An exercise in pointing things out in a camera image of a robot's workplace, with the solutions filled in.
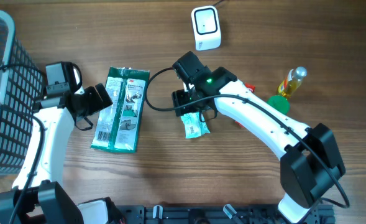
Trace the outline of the green lid small jar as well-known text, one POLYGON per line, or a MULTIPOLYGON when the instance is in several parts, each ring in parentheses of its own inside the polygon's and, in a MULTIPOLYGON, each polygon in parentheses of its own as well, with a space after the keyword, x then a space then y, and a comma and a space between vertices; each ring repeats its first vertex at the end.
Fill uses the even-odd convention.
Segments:
POLYGON ((290 110, 290 104, 288 100, 281 95, 271 96, 267 103, 284 115, 287 115, 290 110))

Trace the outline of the red Nescafe coffee stick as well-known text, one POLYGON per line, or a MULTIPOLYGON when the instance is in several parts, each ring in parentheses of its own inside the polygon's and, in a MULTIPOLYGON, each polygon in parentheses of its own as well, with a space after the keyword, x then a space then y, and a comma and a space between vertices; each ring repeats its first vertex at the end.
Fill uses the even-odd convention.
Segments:
MULTIPOLYGON (((246 87, 246 89, 248 89, 252 93, 255 91, 255 85, 251 85, 249 83, 244 83, 244 86, 246 87)), ((237 124, 240 128, 243 128, 244 127, 238 121, 235 121, 235 124, 237 124)))

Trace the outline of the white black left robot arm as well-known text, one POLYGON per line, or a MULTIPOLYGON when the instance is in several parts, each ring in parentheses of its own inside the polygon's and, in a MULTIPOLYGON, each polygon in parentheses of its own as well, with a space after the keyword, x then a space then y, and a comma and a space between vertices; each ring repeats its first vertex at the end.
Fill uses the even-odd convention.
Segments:
POLYGON ((34 127, 12 189, 0 193, 0 223, 109 223, 108 198, 76 204, 62 187, 63 164, 77 121, 111 106, 103 84, 36 98, 34 127))

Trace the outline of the green 3M gloves package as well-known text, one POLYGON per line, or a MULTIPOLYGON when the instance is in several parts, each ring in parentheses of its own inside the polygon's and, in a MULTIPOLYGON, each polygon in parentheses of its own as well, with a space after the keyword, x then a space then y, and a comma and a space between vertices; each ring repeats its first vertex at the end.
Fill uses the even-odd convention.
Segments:
POLYGON ((105 89, 112 105, 99 112, 92 149, 119 153, 136 151, 149 76, 148 70, 109 69, 105 89))

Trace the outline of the pale green snack packet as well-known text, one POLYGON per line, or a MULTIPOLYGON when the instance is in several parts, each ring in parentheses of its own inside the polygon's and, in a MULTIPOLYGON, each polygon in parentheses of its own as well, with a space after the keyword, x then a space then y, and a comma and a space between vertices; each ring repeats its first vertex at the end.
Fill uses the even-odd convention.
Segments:
POLYGON ((207 124, 200 112, 187 113, 180 117, 185 127, 185 138, 198 138, 204 134, 209 134, 207 124))

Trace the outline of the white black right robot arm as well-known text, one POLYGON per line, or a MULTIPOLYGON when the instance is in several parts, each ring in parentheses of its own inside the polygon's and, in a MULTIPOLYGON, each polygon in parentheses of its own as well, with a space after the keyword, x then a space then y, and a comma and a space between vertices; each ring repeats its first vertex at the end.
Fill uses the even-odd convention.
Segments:
POLYGON ((291 119, 249 91, 223 67, 172 69, 189 88, 183 105, 199 111, 211 108, 239 122, 257 136, 280 161, 280 182, 285 195, 278 211, 290 223, 298 223, 324 194, 338 186, 345 167, 333 132, 320 123, 311 128, 291 119))

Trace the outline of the yellow oil bottle silver cap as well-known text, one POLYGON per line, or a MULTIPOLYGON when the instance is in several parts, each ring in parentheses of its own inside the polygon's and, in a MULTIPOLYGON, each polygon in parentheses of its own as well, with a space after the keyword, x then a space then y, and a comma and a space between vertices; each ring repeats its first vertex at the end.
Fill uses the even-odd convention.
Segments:
POLYGON ((290 70, 285 79, 280 83, 277 93, 286 99, 291 98, 292 94, 300 87, 306 76, 307 69, 304 67, 297 67, 290 70))

